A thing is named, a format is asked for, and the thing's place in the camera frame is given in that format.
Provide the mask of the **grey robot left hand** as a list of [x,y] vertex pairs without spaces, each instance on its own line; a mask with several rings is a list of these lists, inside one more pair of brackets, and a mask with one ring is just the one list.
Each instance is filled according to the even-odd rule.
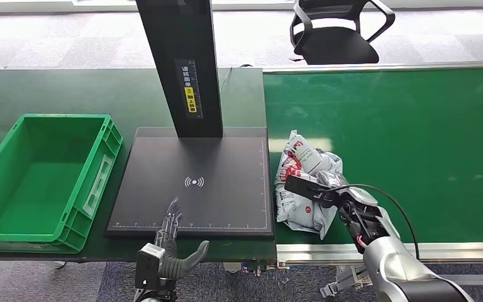
[[179,280],[188,275],[201,263],[209,250],[210,241],[203,240],[195,252],[181,259],[177,256],[177,234],[182,212],[179,199],[175,197],[164,215],[162,226],[156,232],[155,245],[165,250],[159,276],[165,279]]

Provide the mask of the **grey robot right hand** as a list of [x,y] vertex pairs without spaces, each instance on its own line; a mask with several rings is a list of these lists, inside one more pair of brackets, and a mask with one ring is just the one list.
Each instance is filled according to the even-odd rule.
[[329,191],[349,184],[345,177],[339,172],[319,171],[315,176],[318,183],[323,186],[324,191]]

